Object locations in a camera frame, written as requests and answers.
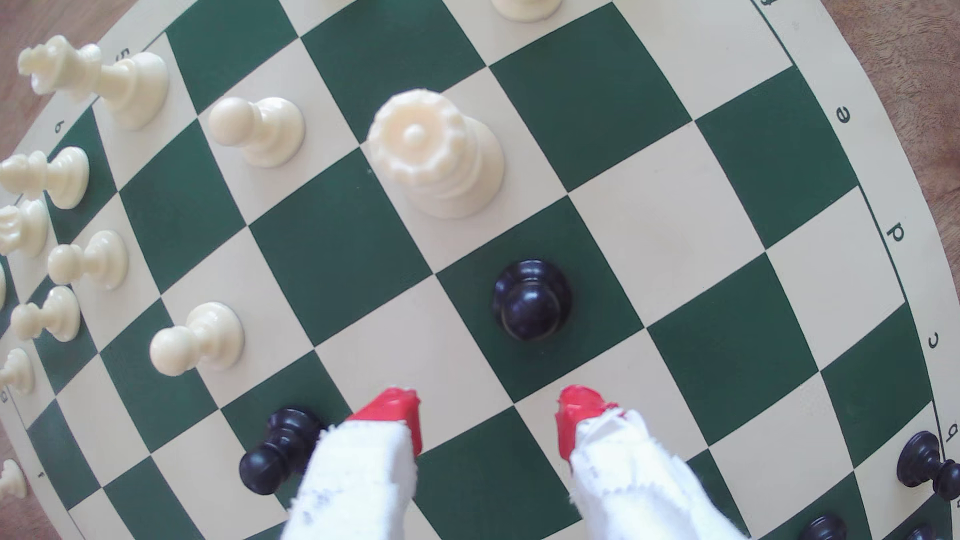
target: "black pawn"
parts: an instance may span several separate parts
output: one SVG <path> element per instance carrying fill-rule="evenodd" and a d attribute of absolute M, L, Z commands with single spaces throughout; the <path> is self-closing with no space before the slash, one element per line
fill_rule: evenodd
<path fill-rule="evenodd" d="M 799 540 L 846 540 L 847 524 L 833 514 L 824 514 L 811 521 L 800 533 Z"/>
<path fill-rule="evenodd" d="M 282 408 L 267 419 L 267 438 L 240 458 L 240 479 L 253 493 L 270 495 L 293 473 L 306 470 L 323 429 L 311 412 Z"/>
<path fill-rule="evenodd" d="M 903 540 L 937 540 L 937 531 L 929 524 L 923 524 L 911 530 Z"/>
<path fill-rule="evenodd" d="M 960 497 L 960 465 L 940 461 L 940 441 L 929 431 L 910 437 L 897 460 L 897 479 L 907 487 L 933 479 L 933 491 L 946 501 Z"/>
<path fill-rule="evenodd" d="M 573 294 L 564 274 L 539 259 L 508 266 L 493 286 L 493 317 L 507 333 L 534 341 L 557 331 L 570 314 Z"/>

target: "piece base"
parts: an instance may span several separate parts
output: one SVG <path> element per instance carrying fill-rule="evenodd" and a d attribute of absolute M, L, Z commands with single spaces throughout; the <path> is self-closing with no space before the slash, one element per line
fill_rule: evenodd
<path fill-rule="evenodd" d="M 154 53 L 137 53 L 125 62 L 133 74 L 130 91 L 118 100 L 104 99 L 120 127 L 139 130 L 150 123 L 167 99 L 169 75 L 163 59 Z"/>
<path fill-rule="evenodd" d="M 127 246 L 120 234 L 114 231 L 100 231 L 90 238 L 86 249 L 98 246 L 106 256 L 105 271 L 100 275 L 91 275 L 95 282 L 105 290 L 113 290 L 123 283 L 127 277 L 130 258 L 127 255 Z"/>
<path fill-rule="evenodd" d="M 503 185 L 504 159 L 500 142 L 483 123 L 467 118 L 477 138 L 480 152 L 480 170 L 473 186 L 452 197 L 437 197 L 405 189 L 407 199 L 423 213 L 440 219 L 461 219 L 483 209 L 493 200 Z"/>
<path fill-rule="evenodd" d="M 279 119 L 276 140 L 268 146 L 252 144 L 243 149 L 244 159 L 254 167 L 279 167 L 292 158 L 303 144 L 306 126 L 300 108 L 279 97 L 268 97 L 256 102 L 262 110 L 268 110 Z"/>
<path fill-rule="evenodd" d="M 47 331 L 57 341 L 66 342 L 77 337 L 77 332 L 80 331 L 80 304 L 73 291 L 63 285 L 50 289 L 47 300 L 43 303 L 44 309 L 48 307 L 56 311 L 58 320 L 54 325 L 47 327 Z"/>
<path fill-rule="evenodd" d="M 563 0 L 492 0 L 496 11 L 515 22 L 537 22 L 552 15 Z"/>
<path fill-rule="evenodd" d="M 187 328 L 194 324 L 211 327 L 217 339 L 217 354 L 201 357 L 198 366 L 223 371 L 240 359 L 244 343 L 243 325 L 232 309 L 219 302 L 200 304 L 186 317 Z"/>
<path fill-rule="evenodd" d="M 66 176 L 59 188 L 47 187 L 50 202 L 58 209 L 74 209 L 84 198 L 90 178 L 90 161 L 86 152 L 76 146 L 67 146 L 54 158 L 62 163 Z"/>
<path fill-rule="evenodd" d="M 23 201 L 20 203 L 20 219 L 22 222 L 21 234 L 24 242 L 20 246 L 23 255 L 34 258 L 43 251 L 47 243 L 47 227 L 50 223 L 50 214 L 47 213 L 47 204 L 42 199 Z"/>

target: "chessboard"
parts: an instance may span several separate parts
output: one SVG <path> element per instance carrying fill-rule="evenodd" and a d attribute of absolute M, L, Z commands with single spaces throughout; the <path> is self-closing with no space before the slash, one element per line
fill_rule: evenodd
<path fill-rule="evenodd" d="M 104 100 L 56 94 L 17 153 L 84 149 L 88 189 L 46 201 L 38 257 L 0 259 L 0 344 L 36 374 L 0 393 L 0 420 L 64 539 L 277 538 L 298 480 L 260 496 L 237 474 L 267 417 L 336 424 L 391 384 L 422 399 L 407 538 L 586 539 L 553 419 L 571 383 L 638 410 L 754 538 L 825 512 L 851 539 L 960 530 L 956 504 L 895 475 L 921 430 L 960 454 L 960 304 L 819 2 L 564 0 L 516 23 L 488 0 L 140 0 L 98 45 L 163 58 L 163 107 L 128 131 Z M 502 146 L 475 215 L 430 217 L 372 172 L 374 113 L 418 87 Z M 299 106 L 300 151 L 261 169 L 213 141 L 227 96 Z M 109 292 L 72 286 L 78 336 L 6 331 L 53 286 L 49 252 L 102 230 L 130 268 Z M 574 295 L 537 342 L 491 314 L 526 258 Z M 154 334 L 210 301 L 243 323 L 239 361 L 158 373 Z"/>

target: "cream square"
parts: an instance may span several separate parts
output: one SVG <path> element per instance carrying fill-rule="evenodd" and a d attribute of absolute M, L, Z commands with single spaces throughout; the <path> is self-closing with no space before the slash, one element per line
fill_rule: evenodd
<path fill-rule="evenodd" d="M 244 328 L 244 348 L 235 364 L 223 371 L 197 368 L 217 406 L 230 403 L 313 349 L 250 229 L 224 242 L 163 293 L 163 304 L 179 325 L 205 302 L 227 305 Z"/>
<path fill-rule="evenodd" d="M 426 452 L 511 405 L 435 276 L 317 347 L 351 409 L 391 385 L 416 388 Z"/>
<path fill-rule="evenodd" d="M 817 367 L 824 369 L 903 304 L 859 188 L 767 250 Z"/>

